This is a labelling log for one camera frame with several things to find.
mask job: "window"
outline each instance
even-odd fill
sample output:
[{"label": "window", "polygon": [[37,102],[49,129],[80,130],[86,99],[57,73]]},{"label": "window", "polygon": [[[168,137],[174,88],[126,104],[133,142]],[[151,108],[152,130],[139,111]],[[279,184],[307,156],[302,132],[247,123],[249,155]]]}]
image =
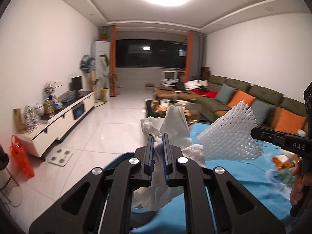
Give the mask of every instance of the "window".
[{"label": "window", "polygon": [[184,68],[186,44],[165,40],[116,40],[117,67]]}]

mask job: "orange curtain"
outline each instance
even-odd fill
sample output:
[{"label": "orange curtain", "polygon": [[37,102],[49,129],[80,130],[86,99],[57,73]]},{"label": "orange curtain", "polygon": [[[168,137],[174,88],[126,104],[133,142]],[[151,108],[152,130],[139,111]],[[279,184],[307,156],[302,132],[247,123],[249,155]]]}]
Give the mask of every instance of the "orange curtain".
[{"label": "orange curtain", "polygon": [[185,59],[185,73],[184,82],[189,80],[191,72],[191,56],[192,56],[192,44],[193,44],[193,31],[188,33],[188,45],[186,47],[186,59]]},{"label": "orange curtain", "polygon": [[117,95],[116,91],[116,26],[112,27],[112,36],[110,38],[110,87],[111,96],[115,97]]}]

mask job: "white wall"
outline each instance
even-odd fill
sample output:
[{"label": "white wall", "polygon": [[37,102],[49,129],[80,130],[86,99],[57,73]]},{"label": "white wall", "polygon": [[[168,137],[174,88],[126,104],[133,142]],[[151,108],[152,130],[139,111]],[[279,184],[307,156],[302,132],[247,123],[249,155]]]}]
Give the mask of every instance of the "white wall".
[{"label": "white wall", "polygon": [[144,88],[147,83],[161,84],[163,70],[172,68],[116,67],[118,86],[122,88]]},{"label": "white wall", "polygon": [[143,40],[167,40],[172,42],[187,42],[187,35],[155,32],[155,31],[118,31],[116,32],[116,39],[143,39]]},{"label": "white wall", "polygon": [[251,82],[304,102],[312,81],[312,15],[279,14],[236,24],[207,37],[213,75]]},{"label": "white wall", "polygon": [[67,91],[96,37],[97,27],[62,0],[11,1],[0,19],[0,143],[6,151],[15,131],[13,108],[42,103],[48,81],[63,81],[57,95]]}]

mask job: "tiled floor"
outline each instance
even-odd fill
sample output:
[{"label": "tiled floor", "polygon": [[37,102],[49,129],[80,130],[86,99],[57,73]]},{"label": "tiled floor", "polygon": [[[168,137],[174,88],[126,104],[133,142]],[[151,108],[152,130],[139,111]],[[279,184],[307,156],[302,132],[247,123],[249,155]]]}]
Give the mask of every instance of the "tiled floor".
[{"label": "tiled floor", "polygon": [[55,147],[74,151],[64,167],[42,162],[31,157],[35,176],[17,176],[23,190],[23,203],[10,207],[10,212],[21,228],[28,233],[30,224],[96,166],[104,167],[120,154],[134,152],[145,145],[140,119],[145,117],[144,99],[152,92],[145,89],[121,89],[88,116]]}]

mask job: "metal pivot bolt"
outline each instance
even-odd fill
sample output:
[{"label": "metal pivot bolt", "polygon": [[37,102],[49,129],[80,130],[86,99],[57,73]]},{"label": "metal pivot bolt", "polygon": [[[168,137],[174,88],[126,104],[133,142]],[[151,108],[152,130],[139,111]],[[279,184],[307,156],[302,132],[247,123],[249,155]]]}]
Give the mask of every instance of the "metal pivot bolt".
[{"label": "metal pivot bolt", "polygon": [[94,174],[94,175],[99,175],[99,174],[101,174],[102,173],[102,169],[100,168],[100,167],[95,167],[93,170],[92,170],[92,173]]},{"label": "metal pivot bolt", "polygon": [[224,173],[224,168],[217,167],[217,168],[215,168],[215,172],[218,173],[218,174],[223,174]]},{"label": "metal pivot bolt", "polygon": [[139,162],[139,160],[137,158],[131,158],[129,159],[129,163],[130,164],[137,164]]},{"label": "metal pivot bolt", "polygon": [[187,159],[186,157],[179,157],[179,158],[177,159],[177,161],[178,161],[179,163],[187,163],[187,162],[188,162],[188,159]]}]

